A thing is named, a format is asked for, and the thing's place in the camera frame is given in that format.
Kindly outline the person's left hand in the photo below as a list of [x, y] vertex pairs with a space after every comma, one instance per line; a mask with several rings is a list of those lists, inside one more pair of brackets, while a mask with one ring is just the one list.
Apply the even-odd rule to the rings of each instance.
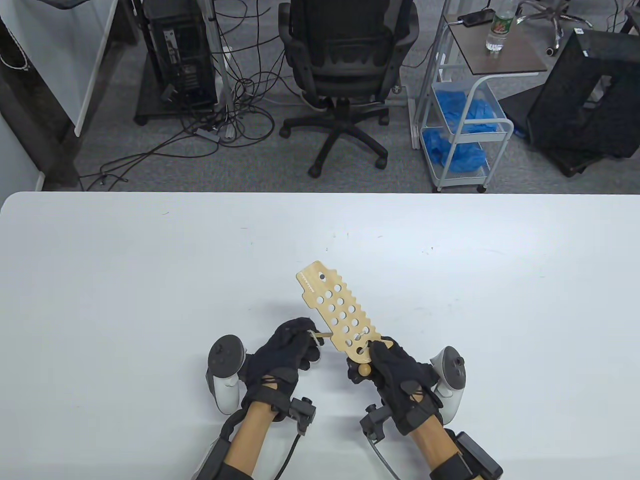
[[270, 406], [276, 422], [288, 416], [299, 372], [309, 370], [311, 363], [320, 359], [323, 339], [316, 341], [311, 333], [318, 333], [311, 318], [293, 318], [279, 325], [269, 340], [249, 355], [240, 377], [246, 386], [243, 410], [258, 402]]

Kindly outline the person's right hand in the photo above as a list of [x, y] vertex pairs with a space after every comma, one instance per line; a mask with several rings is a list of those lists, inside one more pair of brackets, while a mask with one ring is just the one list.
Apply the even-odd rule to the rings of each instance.
[[395, 426], [403, 436], [411, 434], [429, 418], [441, 420], [442, 401], [432, 391], [434, 368], [420, 363], [391, 337], [368, 343], [370, 375], [361, 375], [359, 364], [346, 359], [347, 377], [354, 384], [373, 381], [382, 404], [388, 406]]

